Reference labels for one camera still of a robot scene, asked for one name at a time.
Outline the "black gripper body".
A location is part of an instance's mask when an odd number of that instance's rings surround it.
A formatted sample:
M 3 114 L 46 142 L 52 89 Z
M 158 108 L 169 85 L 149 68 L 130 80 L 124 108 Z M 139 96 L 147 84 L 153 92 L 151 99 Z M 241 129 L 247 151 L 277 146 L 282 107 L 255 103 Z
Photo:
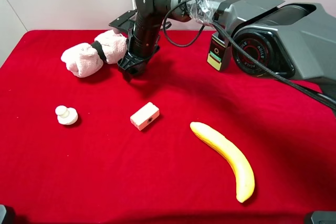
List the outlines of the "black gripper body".
M 147 58 L 141 58 L 126 51 L 124 57 L 117 62 L 118 70 L 122 73 L 123 79 L 130 82 L 134 77 L 142 74 L 148 62 L 159 50 L 159 47 L 154 47 L 154 52 Z

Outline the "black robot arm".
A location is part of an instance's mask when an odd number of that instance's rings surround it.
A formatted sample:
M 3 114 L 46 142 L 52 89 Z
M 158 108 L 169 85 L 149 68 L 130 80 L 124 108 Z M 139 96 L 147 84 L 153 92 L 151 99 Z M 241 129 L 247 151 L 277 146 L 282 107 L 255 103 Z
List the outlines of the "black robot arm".
M 135 0 L 110 26 L 128 34 L 128 49 L 118 65 L 135 75 L 158 51 L 159 31 L 169 20 L 194 20 L 220 26 L 219 52 L 211 52 L 219 69 L 233 59 L 251 76 L 267 69 L 291 80 L 317 84 L 335 97 L 335 17 L 319 3 L 285 4 L 283 0 Z

